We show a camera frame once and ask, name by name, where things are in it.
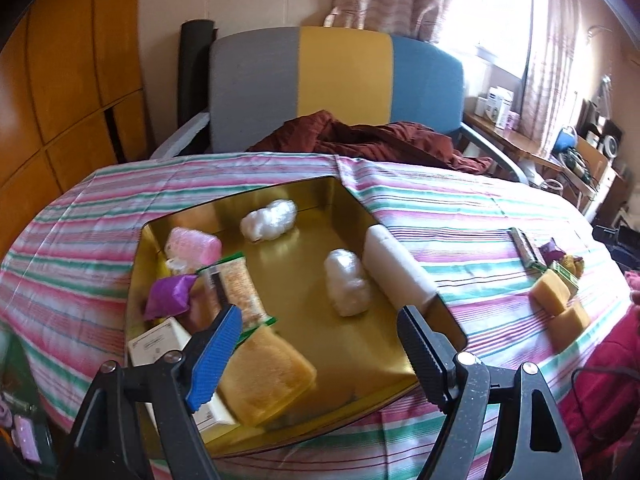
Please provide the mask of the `green snack bar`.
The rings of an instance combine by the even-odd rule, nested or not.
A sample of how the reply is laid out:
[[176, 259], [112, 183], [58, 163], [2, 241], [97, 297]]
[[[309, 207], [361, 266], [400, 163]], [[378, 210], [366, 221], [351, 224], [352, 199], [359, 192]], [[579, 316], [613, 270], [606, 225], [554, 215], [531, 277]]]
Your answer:
[[195, 315], [195, 326], [199, 330], [209, 326], [228, 304], [241, 311], [242, 340], [259, 326], [277, 323], [262, 304], [242, 252], [198, 270], [190, 290], [190, 313]]
[[544, 257], [541, 255], [540, 250], [529, 240], [526, 234], [518, 228], [509, 228], [508, 233], [524, 268], [544, 273], [544, 271], [547, 270]]

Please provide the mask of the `white plastic-wrapped bundle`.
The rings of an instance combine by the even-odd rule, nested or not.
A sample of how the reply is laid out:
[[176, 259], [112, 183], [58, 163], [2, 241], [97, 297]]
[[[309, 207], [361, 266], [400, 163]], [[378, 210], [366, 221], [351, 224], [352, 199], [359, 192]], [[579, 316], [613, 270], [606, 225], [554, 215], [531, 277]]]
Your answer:
[[342, 318], [366, 312], [371, 287], [359, 258], [346, 249], [334, 249], [324, 260], [326, 292], [334, 310]]

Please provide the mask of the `green glass side table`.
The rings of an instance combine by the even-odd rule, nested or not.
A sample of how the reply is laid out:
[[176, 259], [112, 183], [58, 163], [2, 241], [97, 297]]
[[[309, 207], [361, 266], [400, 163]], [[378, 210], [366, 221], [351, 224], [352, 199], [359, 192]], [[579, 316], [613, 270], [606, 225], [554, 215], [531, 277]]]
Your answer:
[[54, 479], [58, 463], [29, 362], [1, 324], [1, 478]]

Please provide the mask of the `yellow sponge cake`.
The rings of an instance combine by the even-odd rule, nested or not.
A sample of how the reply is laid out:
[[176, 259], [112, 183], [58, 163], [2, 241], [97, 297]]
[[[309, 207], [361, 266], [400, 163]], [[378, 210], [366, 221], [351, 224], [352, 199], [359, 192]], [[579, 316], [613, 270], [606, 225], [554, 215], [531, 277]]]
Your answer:
[[570, 289], [553, 270], [547, 270], [533, 284], [529, 298], [539, 304], [548, 315], [558, 316], [567, 308]]
[[582, 302], [576, 298], [548, 324], [549, 339], [555, 353], [564, 351], [591, 324], [591, 318]]
[[316, 378], [311, 362], [263, 325], [232, 354], [218, 391], [242, 425], [257, 427], [279, 416]]

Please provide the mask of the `striped bed sheet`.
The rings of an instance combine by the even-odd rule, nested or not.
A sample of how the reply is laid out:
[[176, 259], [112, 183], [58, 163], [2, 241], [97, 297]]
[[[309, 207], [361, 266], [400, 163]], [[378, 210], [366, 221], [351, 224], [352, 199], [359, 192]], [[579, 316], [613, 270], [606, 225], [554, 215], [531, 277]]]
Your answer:
[[[47, 414], [70, 429], [94, 373], [124, 356], [125, 307], [142, 226], [163, 214], [253, 188], [340, 179], [435, 279], [484, 362], [537, 363], [557, 398], [600, 386], [637, 411], [638, 382], [594, 352], [628, 313], [629, 288], [589, 222], [528, 186], [419, 166], [330, 155], [231, 154], [148, 160], [94, 172], [47, 200], [1, 265], [1, 319], [21, 341]], [[555, 352], [548, 315], [508, 234], [516, 226], [581, 256], [578, 296], [590, 326]]]

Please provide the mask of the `gold metal tray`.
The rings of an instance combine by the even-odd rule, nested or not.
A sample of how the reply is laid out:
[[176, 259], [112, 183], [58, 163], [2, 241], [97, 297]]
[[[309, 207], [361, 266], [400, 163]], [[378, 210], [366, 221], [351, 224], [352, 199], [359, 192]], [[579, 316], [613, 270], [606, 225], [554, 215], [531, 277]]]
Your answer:
[[[296, 203], [294, 229], [272, 242], [252, 244], [240, 231], [249, 212], [284, 198]], [[314, 388], [260, 428], [239, 426], [219, 437], [206, 434], [210, 456], [264, 452], [344, 427], [394, 402], [418, 385], [397, 337], [397, 313], [372, 290], [368, 312], [342, 318], [330, 304], [323, 261], [333, 249], [363, 251], [376, 219], [340, 180], [320, 177], [258, 188], [180, 208], [146, 222], [132, 267], [126, 340], [151, 328], [143, 318], [157, 279], [161, 253], [175, 226], [219, 237], [222, 253], [242, 252], [274, 329], [317, 370]]]

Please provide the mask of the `purple wrapped candy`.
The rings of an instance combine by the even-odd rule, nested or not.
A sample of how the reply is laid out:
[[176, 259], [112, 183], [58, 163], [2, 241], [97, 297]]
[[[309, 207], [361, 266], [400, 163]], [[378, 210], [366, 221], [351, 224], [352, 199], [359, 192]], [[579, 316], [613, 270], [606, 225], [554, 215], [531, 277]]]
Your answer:
[[197, 278], [194, 274], [182, 274], [155, 281], [146, 300], [145, 321], [188, 312], [191, 307], [190, 291]]

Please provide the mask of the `yellow wrapped candy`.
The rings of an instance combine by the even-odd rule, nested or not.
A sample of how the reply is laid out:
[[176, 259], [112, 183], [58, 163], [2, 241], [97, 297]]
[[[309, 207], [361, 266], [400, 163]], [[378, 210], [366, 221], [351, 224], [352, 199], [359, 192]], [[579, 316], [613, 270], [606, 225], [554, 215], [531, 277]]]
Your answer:
[[584, 274], [585, 261], [582, 257], [565, 254], [560, 260], [560, 265], [573, 274], [578, 280], [582, 277], [582, 274]]

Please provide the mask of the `pink hair roller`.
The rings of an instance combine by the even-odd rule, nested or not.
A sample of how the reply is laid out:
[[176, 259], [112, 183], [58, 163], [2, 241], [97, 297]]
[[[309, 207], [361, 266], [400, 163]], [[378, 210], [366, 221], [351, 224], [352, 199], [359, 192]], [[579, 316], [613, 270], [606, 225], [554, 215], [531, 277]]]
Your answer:
[[176, 226], [164, 251], [171, 269], [193, 273], [216, 263], [222, 257], [222, 244], [215, 235]]

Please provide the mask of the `wooden desk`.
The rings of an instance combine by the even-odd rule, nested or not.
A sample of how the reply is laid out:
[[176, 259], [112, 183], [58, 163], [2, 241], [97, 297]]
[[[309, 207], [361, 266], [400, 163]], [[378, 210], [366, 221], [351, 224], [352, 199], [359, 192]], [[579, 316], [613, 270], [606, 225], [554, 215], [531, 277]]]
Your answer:
[[567, 194], [576, 202], [576, 207], [584, 216], [595, 216], [603, 204], [615, 178], [610, 161], [584, 139], [578, 139], [577, 151], [585, 159], [591, 174], [591, 183], [580, 180], [577, 174], [561, 164], [551, 154], [545, 155], [532, 141], [513, 130], [500, 130], [488, 120], [474, 114], [465, 113], [464, 122], [483, 133], [492, 142], [503, 148], [514, 160], [529, 159], [540, 168], [541, 174], [562, 176], [568, 182]]

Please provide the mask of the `maroon cloth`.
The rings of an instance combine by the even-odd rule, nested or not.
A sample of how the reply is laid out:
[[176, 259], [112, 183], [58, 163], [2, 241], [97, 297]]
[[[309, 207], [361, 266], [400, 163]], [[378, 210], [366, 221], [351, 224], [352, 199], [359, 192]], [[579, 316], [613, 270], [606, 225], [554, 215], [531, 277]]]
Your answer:
[[487, 174], [488, 157], [466, 157], [449, 136], [417, 122], [346, 125], [327, 110], [285, 122], [251, 152], [314, 153]]

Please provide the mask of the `white product box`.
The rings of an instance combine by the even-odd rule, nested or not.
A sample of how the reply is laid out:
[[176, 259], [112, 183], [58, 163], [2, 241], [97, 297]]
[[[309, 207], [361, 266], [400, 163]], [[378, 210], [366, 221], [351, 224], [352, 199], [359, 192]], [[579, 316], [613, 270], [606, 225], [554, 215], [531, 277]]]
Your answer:
[[513, 100], [513, 92], [502, 87], [490, 87], [487, 96], [484, 115], [496, 128], [506, 128]]

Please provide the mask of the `wooden wardrobe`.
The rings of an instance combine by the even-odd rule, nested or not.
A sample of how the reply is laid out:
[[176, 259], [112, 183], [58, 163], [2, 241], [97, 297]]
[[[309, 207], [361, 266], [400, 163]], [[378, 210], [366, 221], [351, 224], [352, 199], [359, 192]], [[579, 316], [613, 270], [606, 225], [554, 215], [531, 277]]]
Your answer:
[[154, 145], [138, 0], [32, 0], [1, 49], [1, 248], [94, 170]]

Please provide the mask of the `black rolled mat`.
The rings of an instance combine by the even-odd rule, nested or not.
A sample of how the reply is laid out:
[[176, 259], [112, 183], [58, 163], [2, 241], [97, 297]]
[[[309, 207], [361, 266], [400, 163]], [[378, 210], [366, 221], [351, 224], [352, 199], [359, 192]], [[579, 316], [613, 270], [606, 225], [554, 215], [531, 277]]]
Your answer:
[[206, 109], [209, 55], [218, 29], [212, 20], [186, 21], [180, 28], [177, 81], [177, 125], [183, 126]]

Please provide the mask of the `patterned curtain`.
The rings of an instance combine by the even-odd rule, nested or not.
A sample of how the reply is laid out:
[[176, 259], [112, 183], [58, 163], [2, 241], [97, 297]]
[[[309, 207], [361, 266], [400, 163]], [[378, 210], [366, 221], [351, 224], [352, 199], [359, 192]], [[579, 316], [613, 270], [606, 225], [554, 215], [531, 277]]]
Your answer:
[[579, 0], [333, 0], [324, 22], [430, 42], [465, 67], [487, 54], [520, 82], [521, 134], [552, 149], [570, 109]]

